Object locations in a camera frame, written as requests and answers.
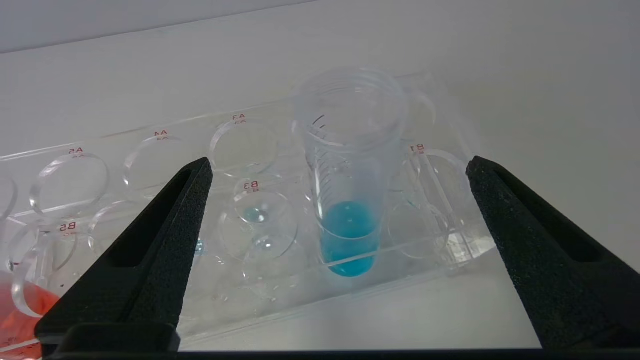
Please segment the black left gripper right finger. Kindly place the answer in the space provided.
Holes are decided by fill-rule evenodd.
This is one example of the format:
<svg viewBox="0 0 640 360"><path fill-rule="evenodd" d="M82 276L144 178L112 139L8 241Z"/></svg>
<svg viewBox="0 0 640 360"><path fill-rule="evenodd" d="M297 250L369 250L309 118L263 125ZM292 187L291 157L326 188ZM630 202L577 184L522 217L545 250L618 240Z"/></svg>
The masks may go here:
<svg viewBox="0 0 640 360"><path fill-rule="evenodd" d="M500 164L471 193L544 349L638 349L640 276Z"/></svg>

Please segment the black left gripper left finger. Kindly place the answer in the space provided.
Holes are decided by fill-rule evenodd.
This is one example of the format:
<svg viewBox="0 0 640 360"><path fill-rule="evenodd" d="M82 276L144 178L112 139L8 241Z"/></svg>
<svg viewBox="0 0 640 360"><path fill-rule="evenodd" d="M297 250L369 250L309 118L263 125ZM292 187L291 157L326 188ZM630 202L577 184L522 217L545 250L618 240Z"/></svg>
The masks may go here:
<svg viewBox="0 0 640 360"><path fill-rule="evenodd" d="M185 165L36 324L44 351L176 351L213 182Z"/></svg>

